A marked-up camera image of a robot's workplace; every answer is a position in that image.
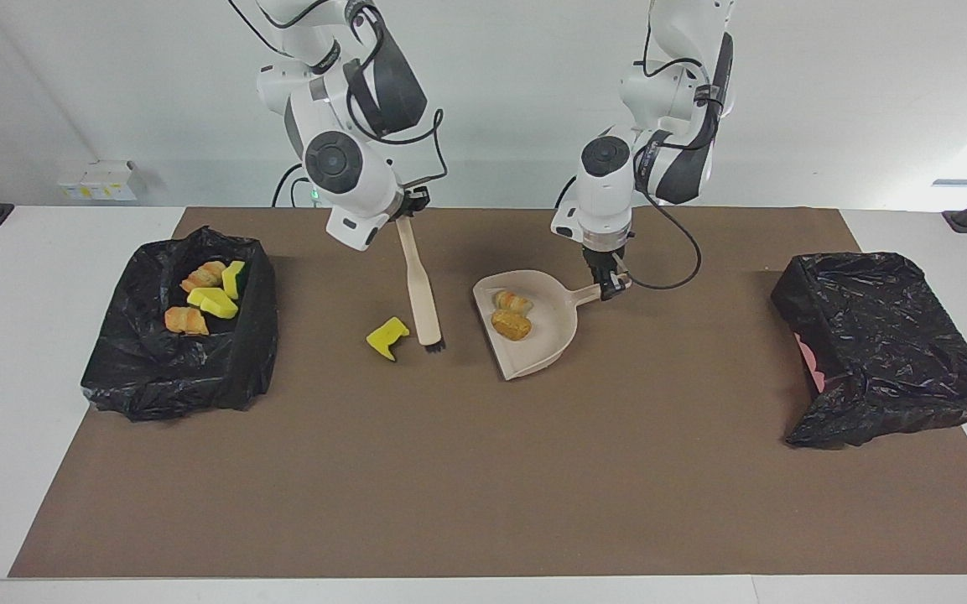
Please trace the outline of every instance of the open trash bag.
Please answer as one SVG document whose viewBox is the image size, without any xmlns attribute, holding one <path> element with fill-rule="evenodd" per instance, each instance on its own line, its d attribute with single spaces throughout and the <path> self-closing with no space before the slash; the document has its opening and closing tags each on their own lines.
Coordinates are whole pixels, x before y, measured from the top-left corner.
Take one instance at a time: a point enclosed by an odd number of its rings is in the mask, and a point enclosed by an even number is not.
<svg viewBox="0 0 967 604">
<path fill-rule="evenodd" d="M 771 299 L 814 383 L 790 445 L 861 445 L 967 422 L 967 343 L 912 260 L 797 256 Z"/>
<path fill-rule="evenodd" d="M 172 333 L 164 312 L 185 306 L 181 280 L 210 260 L 246 263 L 237 317 L 204 314 L 210 336 Z M 245 409 L 268 390 L 277 348 L 275 274 L 263 246 L 203 226 L 184 240 L 142 245 L 129 259 L 81 387 L 97 409 L 133 421 Z"/>
</svg>

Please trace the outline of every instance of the beige dustpan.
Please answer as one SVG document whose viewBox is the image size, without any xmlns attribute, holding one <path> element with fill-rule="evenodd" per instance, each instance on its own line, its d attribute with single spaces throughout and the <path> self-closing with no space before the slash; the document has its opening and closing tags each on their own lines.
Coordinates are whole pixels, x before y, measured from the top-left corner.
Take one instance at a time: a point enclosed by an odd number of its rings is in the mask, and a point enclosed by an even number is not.
<svg viewBox="0 0 967 604">
<path fill-rule="evenodd" d="M 527 315 L 532 321 L 532 332 L 524 340 L 508 340 L 491 326 L 494 294 L 504 289 L 534 303 Z M 547 273 L 511 271 L 480 279 L 472 287 L 472 294 L 502 376 L 514 379 L 549 367 L 559 359 L 576 334 L 576 306 L 599 299 L 600 289 L 593 285 L 568 291 Z"/>
</svg>

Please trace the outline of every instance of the white robotic arm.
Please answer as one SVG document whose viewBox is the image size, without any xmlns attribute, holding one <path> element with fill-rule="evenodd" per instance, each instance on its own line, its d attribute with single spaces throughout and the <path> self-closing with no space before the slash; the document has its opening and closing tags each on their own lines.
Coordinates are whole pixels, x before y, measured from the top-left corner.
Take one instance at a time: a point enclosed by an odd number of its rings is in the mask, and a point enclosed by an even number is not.
<svg viewBox="0 0 967 604">
<path fill-rule="evenodd" d="M 371 1 L 257 4 L 272 46 L 293 57 L 261 69 L 260 98 L 283 115 L 312 186 L 333 206 L 326 232 L 364 251 L 391 219 L 426 206 L 426 190 L 407 192 L 369 144 L 390 142 L 388 134 L 418 125 L 426 95 Z M 348 27 L 353 41 L 342 45 L 330 33 L 337 26 Z M 360 47 L 364 56 L 352 56 L 346 46 Z"/>
<path fill-rule="evenodd" d="M 735 0 L 652 0 L 644 60 L 621 80 L 636 126 L 607 130 L 580 154 L 575 188 L 551 230 L 582 244 L 602 299 L 625 289 L 617 257 L 632 232 L 632 200 L 684 203 L 710 177 L 714 137 L 725 108 Z M 652 39 L 672 60 L 647 60 Z"/>
</svg>

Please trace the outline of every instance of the brown mat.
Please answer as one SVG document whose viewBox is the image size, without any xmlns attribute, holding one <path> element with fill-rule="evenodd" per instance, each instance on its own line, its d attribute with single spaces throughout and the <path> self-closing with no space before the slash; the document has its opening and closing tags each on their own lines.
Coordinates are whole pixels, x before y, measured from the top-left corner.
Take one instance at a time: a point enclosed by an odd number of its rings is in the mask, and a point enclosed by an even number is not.
<svg viewBox="0 0 967 604">
<path fill-rule="evenodd" d="M 448 351 L 381 359 L 364 335 L 411 320 L 392 228 L 368 253 L 326 214 L 191 209 L 261 238 L 278 272 L 271 393 L 171 424 L 85 417 L 15 577 L 967 574 L 962 429 L 791 450 L 808 402 L 768 294 L 795 253 L 855 251 L 836 211 L 678 209 L 706 261 L 690 286 L 580 309 L 555 366 L 498 374 L 479 278 L 588 282 L 549 211 L 415 219 Z M 679 278 L 686 241 L 637 211 L 629 264 Z"/>
</svg>

